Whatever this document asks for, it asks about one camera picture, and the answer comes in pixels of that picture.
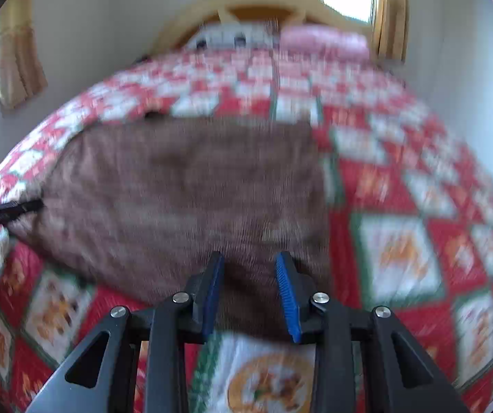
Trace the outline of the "brown knit sweater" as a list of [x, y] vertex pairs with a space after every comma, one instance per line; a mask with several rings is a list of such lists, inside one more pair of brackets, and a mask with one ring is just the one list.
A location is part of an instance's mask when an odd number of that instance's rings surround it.
[[10, 231], [52, 261], [154, 306], [224, 256], [220, 329], [287, 338], [275, 260], [331, 284], [329, 210], [305, 122], [163, 117], [97, 124], [28, 184]]

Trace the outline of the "yellow curtain left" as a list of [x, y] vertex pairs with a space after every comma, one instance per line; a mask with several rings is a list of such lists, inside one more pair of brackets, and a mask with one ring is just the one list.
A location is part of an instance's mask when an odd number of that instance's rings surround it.
[[13, 110], [46, 87], [36, 49], [32, 0], [7, 0], [0, 9], [1, 105]]

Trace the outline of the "red teddy bear quilt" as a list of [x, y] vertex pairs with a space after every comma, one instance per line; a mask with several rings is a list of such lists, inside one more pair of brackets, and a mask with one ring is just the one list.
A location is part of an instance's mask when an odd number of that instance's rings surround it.
[[[309, 124], [329, 210], [328, 290], [388, 306], [471, 412], [493, 412], [493, 179], [393, 76], [283, 50], [179, 51], [90, 87], [0, 164], [24, 199], [77, 134], [152, 117]], [[79, 275], [0, 227], [0, 404], [28, 408], [108, 309], [148, 304]], [[314, 351], [220, 329], [188, 347], [194, 412], [305, 412]]]

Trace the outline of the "grey patterned pillow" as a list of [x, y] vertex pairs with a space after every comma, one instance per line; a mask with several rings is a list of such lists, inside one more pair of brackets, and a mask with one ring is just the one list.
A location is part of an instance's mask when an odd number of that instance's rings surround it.
[[210, 23], [186, 41], [184, 50], [273, 49], [279, 36], [261, 22]]

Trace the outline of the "pink pillow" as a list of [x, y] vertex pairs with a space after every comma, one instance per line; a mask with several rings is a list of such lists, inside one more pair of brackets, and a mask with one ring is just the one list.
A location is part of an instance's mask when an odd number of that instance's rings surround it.
[[344, 32], [321, 24], [287, 26], [279, 36], [281, 50], [317, 54], [328, 58], [362, 61], [371, 57], [363, 34]]

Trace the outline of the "cream wooden headboard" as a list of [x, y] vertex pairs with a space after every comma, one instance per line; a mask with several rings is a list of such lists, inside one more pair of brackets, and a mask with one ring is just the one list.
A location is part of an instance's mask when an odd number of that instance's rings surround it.
[[267, 21], [277, 30], [301, 23], [333, 26], [372, 39], [368, 23], [343, 16], [321, 0], [195, 0], [167, 21], [149, 49], [151, 55], [175, 50], [186, 44], [207, 22]]

